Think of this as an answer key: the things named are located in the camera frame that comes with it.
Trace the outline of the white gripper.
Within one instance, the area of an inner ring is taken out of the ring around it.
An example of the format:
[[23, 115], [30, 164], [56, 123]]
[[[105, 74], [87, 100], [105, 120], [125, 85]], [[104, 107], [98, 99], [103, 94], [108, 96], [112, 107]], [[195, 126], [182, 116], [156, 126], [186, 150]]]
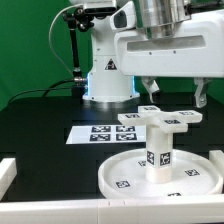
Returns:
[[207, 104], [211, 78], [224, 77], [222, 18], [183, 22], [173, 38], [147, 39], [140, 30], [120, 32], [114, 43], [120, 70], [124, 75], [143, 76], [152, 103], [160, 92], [154, 77], [210, 77], [194, 79], [197, 108]]

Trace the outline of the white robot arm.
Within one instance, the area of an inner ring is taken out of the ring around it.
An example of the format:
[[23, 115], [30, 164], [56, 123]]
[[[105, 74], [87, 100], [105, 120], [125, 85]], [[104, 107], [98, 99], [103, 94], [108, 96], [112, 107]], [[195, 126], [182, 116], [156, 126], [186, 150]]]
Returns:
[[77, 7], [77, 28], [92, 35], [86, 101], [137, 97], [135, 76], [154, 101], [158, 77], [192, 77], [201, 108], [211, 80], [224, 78], [224, 0], [69, 1]]

